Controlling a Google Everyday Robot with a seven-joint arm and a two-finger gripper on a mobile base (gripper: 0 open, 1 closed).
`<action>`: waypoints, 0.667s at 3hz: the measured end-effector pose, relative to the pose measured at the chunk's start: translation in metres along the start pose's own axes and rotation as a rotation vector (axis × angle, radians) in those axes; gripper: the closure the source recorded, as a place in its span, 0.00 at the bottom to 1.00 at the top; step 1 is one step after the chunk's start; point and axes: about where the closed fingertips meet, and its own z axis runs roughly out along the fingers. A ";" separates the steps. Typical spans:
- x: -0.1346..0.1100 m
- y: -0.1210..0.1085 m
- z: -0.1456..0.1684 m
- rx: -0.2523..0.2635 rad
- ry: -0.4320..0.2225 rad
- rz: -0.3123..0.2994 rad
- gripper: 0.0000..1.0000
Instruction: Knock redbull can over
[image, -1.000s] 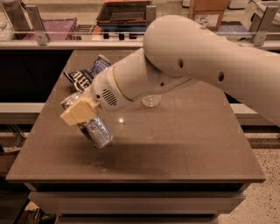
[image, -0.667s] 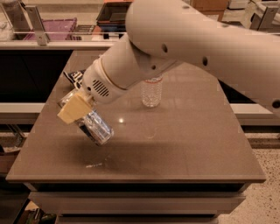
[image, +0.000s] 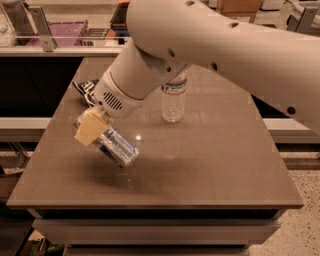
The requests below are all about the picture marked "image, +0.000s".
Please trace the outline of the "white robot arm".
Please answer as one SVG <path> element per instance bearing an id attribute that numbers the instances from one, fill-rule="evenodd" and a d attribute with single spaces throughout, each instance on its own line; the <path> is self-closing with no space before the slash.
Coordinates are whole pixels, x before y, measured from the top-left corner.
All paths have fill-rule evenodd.
<path id="1" fill-rule="evenodd" d="M 200 0 L 131 0 L 130 39 L 94 89 L 84 145 L 191 65 L 216 72 L 320 133 L 320 38 L 227 18 Z"/>

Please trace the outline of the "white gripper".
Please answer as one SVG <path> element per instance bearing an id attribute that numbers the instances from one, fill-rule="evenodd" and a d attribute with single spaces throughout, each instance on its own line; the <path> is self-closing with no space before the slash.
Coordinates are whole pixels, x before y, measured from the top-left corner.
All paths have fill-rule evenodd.
<path id="1" fill-rule="evenodd" d="M 119 89 L 110 68 L 104 72 L 93 94 L 99 107 L 88 108 L 76 121 L 75 139 L 85 146 L 110 127 L 109 117 L 126 118 L 144 103 L 143 100 L 134 99 Z"/>

